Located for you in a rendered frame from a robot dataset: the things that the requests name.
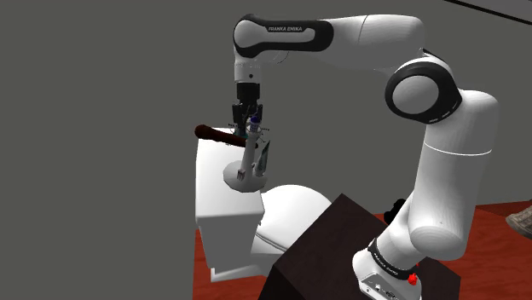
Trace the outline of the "white electric toothbrush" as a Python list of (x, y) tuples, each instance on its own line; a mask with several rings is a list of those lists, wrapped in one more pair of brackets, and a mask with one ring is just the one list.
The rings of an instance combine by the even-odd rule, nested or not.
[(250, 124), (246, 130), (247, 139), (243, 158), (241, 160), (240, 168), (237, 172), (237, 179), (243, 182), (252, 176), (252, 164), (254, 161), (255, 149), (257, 139), (260, 136), (260, 119), (253, 116), (250, 119)]

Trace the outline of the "grey pointed tube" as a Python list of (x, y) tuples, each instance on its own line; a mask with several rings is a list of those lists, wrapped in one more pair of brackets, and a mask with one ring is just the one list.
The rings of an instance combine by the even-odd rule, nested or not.
[(262, 149), (257, 161), (253, 165), (253, 173), (256, 177), (262, 177), (266, 171), (269, 156), (269, 145), (270, 142), (268, 141)]

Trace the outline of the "white round holder base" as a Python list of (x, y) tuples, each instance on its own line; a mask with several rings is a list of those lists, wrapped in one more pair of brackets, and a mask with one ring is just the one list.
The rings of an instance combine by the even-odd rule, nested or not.
[(233, 190), (242, 193), (254, 193), (262, 189), (268, 178), (256, 176), (253, 164), (243, 166), (240, 160), (229, 163), (223, 170), (223, 180)]

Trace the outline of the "white toilet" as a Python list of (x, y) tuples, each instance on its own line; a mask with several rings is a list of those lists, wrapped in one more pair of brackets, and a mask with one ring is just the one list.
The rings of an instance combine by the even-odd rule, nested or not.
[(223, 170), (241, 160), (244, 151), (198, 140), (195, 221), (213, 282), (268, 275), (275, 261), (331, 204), (301, 185), (280, 185), (265, 193), (233, 190), (223, 180)]

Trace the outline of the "dark brown robot stand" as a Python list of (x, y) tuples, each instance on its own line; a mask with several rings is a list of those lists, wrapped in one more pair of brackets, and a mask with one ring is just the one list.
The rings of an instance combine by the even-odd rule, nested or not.
[(403, 300), (372, 275), (360, 282), (354, 254), (386, 229), (341, 194), (274, 263), (257, 300)]

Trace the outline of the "grey brown lumpy object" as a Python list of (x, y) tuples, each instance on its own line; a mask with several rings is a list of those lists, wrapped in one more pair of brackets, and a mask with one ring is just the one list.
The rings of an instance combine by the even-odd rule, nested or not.
[(527, 239), (532, 239), (532, 205), (507, 216), (506, 223), (518, 234)]

